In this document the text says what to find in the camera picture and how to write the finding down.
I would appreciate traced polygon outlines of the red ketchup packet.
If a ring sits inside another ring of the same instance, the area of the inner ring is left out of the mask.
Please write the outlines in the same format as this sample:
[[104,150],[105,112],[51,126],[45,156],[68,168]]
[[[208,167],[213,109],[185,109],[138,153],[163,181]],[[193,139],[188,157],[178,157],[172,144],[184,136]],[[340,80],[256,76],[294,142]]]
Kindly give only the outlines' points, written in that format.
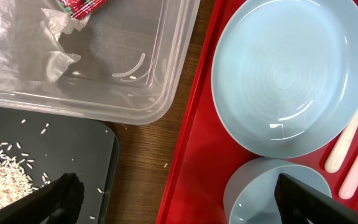
[[101,7],[106,0],[56,0],[56,2],[72,18],[82,20]]

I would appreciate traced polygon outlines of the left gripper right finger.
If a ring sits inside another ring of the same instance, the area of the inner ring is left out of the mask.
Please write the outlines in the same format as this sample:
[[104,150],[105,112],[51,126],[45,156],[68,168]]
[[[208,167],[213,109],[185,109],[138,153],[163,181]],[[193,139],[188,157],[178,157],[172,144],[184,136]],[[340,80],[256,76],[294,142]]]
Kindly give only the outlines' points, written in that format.
[[283,224],[358,224],[358,213],[281,173],[274,191]]

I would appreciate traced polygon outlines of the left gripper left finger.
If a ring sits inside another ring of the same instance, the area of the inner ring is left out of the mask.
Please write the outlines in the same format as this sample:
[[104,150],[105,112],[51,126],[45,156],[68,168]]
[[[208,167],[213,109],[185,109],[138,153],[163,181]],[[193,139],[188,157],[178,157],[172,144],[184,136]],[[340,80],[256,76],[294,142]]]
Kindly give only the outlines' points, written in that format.
[[85,186],[74,173],[0,209],[0,224],[76,224],[85,197]]

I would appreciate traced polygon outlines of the rice food scraps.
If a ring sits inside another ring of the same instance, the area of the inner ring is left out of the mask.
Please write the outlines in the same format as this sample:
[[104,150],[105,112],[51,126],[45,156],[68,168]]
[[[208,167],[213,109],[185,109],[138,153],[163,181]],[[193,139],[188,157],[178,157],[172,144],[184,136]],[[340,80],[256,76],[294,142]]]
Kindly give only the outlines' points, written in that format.
[[6,207],[19,199],[50,184],[34,187],[29,175],[15,159],[5,159],[0,163],[0,208]]

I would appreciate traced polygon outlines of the white napkin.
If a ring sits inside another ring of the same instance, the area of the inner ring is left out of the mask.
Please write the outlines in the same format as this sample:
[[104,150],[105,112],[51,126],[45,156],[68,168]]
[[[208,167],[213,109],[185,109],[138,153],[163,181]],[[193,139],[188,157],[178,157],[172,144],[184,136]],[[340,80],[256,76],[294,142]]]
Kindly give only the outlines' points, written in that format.
[[54,1],[0,1],[0,91],[56,82],[80,55],[66,53],[62,34],[82,30]]

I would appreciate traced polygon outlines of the light blue small bowl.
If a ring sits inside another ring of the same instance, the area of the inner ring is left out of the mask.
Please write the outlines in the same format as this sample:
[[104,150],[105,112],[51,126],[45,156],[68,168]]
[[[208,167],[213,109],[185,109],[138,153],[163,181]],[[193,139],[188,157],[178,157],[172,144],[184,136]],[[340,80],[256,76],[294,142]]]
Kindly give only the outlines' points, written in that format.
[[316,170],[280,159],[258,158],[240,166],[227,182],[223,204],[229,224],[280,224],[274,191],[279,174],[288,174],[331,197],[326,179]]

